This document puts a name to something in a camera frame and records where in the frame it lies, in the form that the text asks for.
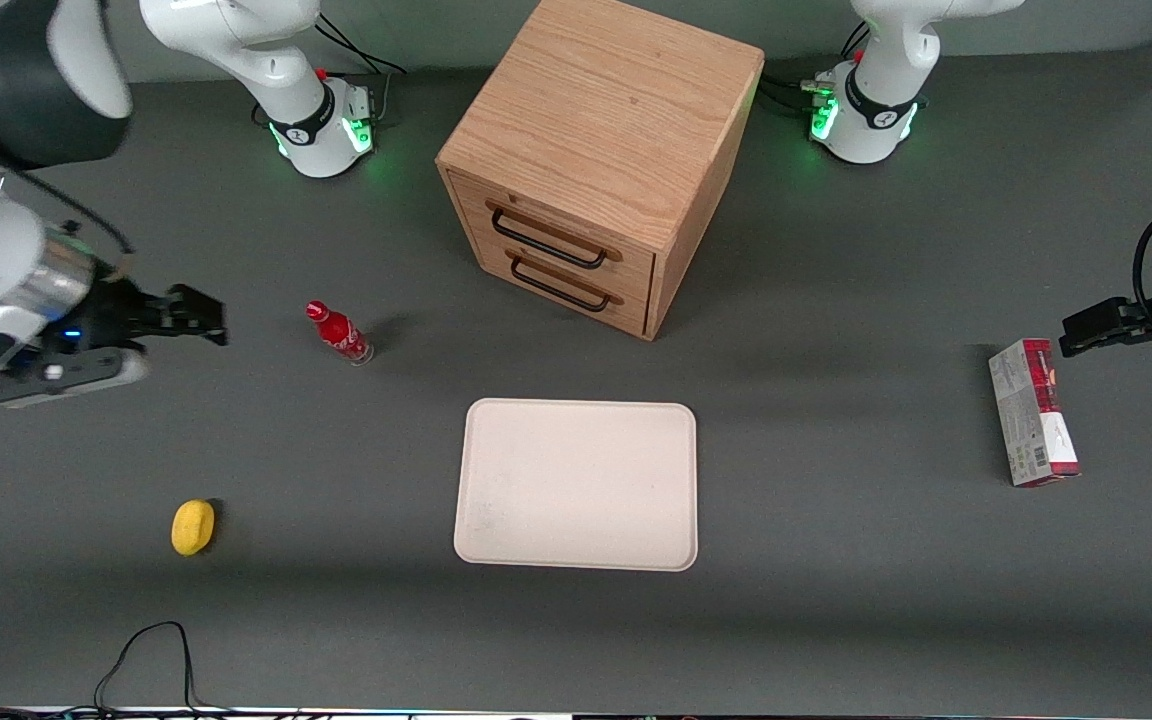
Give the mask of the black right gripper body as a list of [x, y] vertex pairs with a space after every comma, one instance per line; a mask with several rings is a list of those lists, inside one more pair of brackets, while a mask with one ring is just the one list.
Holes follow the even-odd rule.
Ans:
[[177, 300], [174, 287], [165, 295], [151, 295], [127, 278], [96, 282], [59, 320], [58, 348], [65, 354], [106, 347], [141, 350], [138, 338], [172, 336], [172, 305]]

